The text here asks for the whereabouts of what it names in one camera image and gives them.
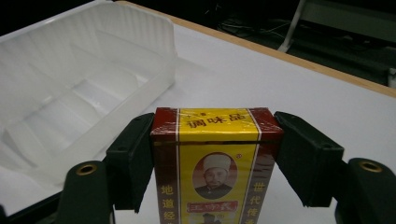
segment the box side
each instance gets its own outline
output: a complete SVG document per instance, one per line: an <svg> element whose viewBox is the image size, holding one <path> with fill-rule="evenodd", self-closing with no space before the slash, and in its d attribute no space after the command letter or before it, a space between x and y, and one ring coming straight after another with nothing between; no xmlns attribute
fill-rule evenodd
<svg viewBox="0 0 396 224"><path fill-rule="evenodd" d="M151 131L159 216L162 224L178 224L177 109L157 108Z"/></svg>
<svg viewBox="0 0 396 224"><path fill-rule="evenodd" d="M260 130L261 143L258 144L239 223L257 223L283 137L283 130L267 108L251 108L249 111Z"/></svg>

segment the printed portrait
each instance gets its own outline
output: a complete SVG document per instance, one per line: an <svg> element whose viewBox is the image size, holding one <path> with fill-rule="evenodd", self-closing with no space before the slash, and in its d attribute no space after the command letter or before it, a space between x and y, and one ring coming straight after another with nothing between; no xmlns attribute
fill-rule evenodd
<svg viewBox="0 0 396 224"><path fill-rule="evenodd" d="M216 152L198 161L192 182L199 195L215 200L224 197L233 189L236 178L237 167L233 158L225 153Z"/></svg>

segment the red label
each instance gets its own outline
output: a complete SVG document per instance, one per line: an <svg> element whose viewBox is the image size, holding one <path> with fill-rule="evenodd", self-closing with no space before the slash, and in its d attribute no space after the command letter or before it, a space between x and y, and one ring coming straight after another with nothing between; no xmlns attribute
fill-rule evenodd
<svg viewBox="0 0 396 224"><path fill-rule="evenodd" d="M188 203L188 213L205 212L234 212L238 207L238 201L215 202L215 203Z"/></svg>

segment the yellow background label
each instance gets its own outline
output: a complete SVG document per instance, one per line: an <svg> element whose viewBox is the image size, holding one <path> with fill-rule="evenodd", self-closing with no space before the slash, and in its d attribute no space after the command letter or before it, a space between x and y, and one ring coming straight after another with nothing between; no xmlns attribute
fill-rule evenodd
<svg viewBox="0 0 396 224"><path fill-rule="evenodd" d="M219 218L221 223L238 223L241 216L243 202L245 200L250 169L254 162L255 144L249 145L204 145L204 146L180 146L180 206L181 219L183 224L204 223L203 215L212 214ZM210 200L203 198L195 190L205 185L204 171L199 164L209 154L226 154L232 160L229 177L225 182L232 187L231 191L225 196ZM234 202L238 206L235 211L210 212L188 212L189 203L215 203L215 202Z"/></svg>
<svg viewBox="0 0 396 224"><path fill-rule="evenodd" d="M245 108L180 109L179 141L256 141L256 124Z"/></svg>

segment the box top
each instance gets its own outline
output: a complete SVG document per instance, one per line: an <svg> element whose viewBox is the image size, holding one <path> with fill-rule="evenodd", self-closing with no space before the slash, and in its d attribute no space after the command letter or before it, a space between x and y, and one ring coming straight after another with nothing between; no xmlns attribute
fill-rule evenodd
<svg viewBox="0 0 396 224"><path fill-rule="evenodd" d="M159 107L152 139L159 142L279 141L283 134L268 108Z"/></svg>

